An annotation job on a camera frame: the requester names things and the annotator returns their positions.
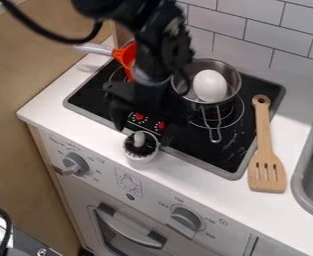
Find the control panel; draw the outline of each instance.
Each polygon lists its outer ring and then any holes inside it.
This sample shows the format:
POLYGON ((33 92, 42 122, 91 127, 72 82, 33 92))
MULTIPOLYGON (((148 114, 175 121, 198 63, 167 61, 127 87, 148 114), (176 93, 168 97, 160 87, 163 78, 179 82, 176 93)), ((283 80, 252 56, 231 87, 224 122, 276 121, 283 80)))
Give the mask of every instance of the control panel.
POLYGON ((165 128, 165 123, 141 113, 131 113, 128 118, 128 126, 137 126, 155 135, 161 135, 165 128))
POLYGON ((218 254, 243 255, 251 232, 238 222, 81 145, 45 132, 41 137, 58 179, 74 175, 218 254))

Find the oven door handle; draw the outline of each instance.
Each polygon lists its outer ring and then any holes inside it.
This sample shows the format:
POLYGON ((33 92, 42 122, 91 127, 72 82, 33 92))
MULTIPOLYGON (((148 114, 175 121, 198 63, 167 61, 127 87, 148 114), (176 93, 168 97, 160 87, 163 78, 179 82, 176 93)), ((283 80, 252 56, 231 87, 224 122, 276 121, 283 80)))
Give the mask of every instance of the oven door handle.
POLYGON ((165 237, 117 213, 115 209, 104 203, 101 203, 99 207, 94 210, 94 213, 98 219, 99 225, 101 222, 106 224, 113 231, 135 244, 160 250, 167 241, 165 237))

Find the wire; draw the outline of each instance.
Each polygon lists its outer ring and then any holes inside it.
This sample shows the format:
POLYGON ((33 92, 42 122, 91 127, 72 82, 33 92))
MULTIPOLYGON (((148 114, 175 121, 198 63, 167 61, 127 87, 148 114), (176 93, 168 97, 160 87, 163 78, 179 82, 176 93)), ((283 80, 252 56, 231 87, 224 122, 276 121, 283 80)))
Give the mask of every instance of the wire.
POLYGON ((100 31, 102 27, 102 22, 95 22, 93 25, 93 29, 91 33, 86 36, 85 38, 66 38, 64 36, 55 34, 43 27, 41 27, 39 24, 37 24, 35 21, 33 21, 31 18, 29 18, 27 15, 25 15, 21 10, 19 10, 11 1, 9 0, 0 0, 0 2, 3 4, 5 9, 16 19, 18 19, 20 22, 22 22, 25 26, 33 30, 39 35, 42 35, 44 37, 47 37, 51 40, 57 41, 59 43, 64 44, 83 44, 86 42, 91 41, 100 31))
POLYGON ((3 217, 6 223, 6 230, 4 234, 4 238, 2 242, 0 243, 0 256, 5 256, 6 255, 6 250, 8 247, 8 243, 10 240, 10 235, 11 235, 11 219, 9 214, 7 214, 4 210, 0 209, 0 216, 3 217))

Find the egg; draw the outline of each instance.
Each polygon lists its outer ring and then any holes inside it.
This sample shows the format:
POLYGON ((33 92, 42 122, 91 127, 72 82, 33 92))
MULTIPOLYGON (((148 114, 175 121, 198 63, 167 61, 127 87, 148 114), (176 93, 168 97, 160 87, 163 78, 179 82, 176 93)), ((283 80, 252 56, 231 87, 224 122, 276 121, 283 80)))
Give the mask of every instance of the egg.
POLYGON ((212 103, 219 102, 226 97, 227 82, 219 72, 207 69, 194 77, 193 89, 199 99, 212 103))

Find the toy stove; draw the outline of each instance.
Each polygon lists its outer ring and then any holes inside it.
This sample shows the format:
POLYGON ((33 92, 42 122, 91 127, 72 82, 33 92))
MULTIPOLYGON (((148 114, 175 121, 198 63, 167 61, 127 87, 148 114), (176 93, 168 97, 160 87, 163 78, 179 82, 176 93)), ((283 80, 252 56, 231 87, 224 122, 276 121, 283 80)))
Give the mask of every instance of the toy stove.
MULTIPOLYGON (((122 66, 111 61, 65 100, 65 107, 81 115, 113 128, 108 104, 104 102, 105 82, 126 79, 122 66)), ((176 137, 163 151, 193 165, 220 175, 229 180, 239 179, 256 148, 256 125, 251 100, 257 94, 271 99, 271 114, 277 110, 285 90, 282 86, 242 74, 242 89, 227 109, 221 110, 222 141, 214 144, 209 140, 208 130, 200 113, 195 114, 185 129, 179 129, 176 137)), ((211 127, 216 127, 215 113, 208 114, 211 127)), ((146 130, 161 138, 165 127, 157 120, 143 113, 131 113, 124 133, 146 130)))

